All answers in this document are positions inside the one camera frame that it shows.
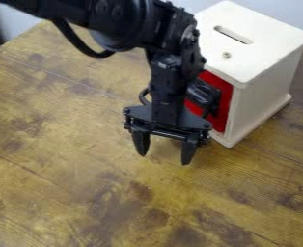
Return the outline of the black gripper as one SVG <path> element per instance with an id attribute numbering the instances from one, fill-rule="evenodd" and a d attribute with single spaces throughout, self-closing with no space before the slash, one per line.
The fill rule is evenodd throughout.
<path id="1" fill-rule="evenodd" d="M 152 135 L 180 140 L 181 164 L 188 165 L 212 129 L 211 123 L 185 106 L 188 86 L 197 76 L 184 77 L 177 59 L 152 59 L 149 66 L 151 81 L 139 94 L 140 105 L 124 110 L 125 129 L 141 156 L 148 153 Z"/>

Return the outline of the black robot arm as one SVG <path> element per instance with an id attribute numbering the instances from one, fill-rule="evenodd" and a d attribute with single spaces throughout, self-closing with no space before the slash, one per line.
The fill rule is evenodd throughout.
<path id="1" fill-rule="evenodd" d="M 207 141 L 211 123 L 193 115 L 187 99 L 201 84 L 207 59 L 199 45 L 196 17 L 164 0 L 0 0 L 1 4 L 49 20 L 73 46 L 105 59 L 141 48 L 151 68 L 139 106 L 124 109 L 125 129 L 139 154 L 153 135 L 183 142 L 181 163 L 189 164 Z"/>

